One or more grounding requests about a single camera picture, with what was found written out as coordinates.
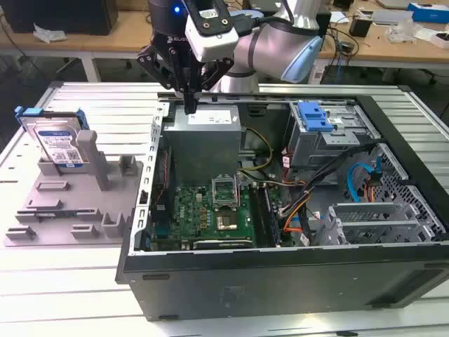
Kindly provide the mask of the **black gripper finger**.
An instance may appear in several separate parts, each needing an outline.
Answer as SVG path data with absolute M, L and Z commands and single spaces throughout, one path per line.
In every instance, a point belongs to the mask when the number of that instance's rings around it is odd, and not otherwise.
M 183 99 L 185 114 L 193 113 L 193 92 L 190 86 L 190 68 L 182 59 L 179 47 L 169 46 L 164 58 L 156 46 L 147 46 L 137 56 L 140 66 L 165 89 L 173 89 Z
M 231 58 L 209 62 L 192 63 L 192 114 L 196 113 L 199 97 L 203 90 L 210 90 L 234 65 Z

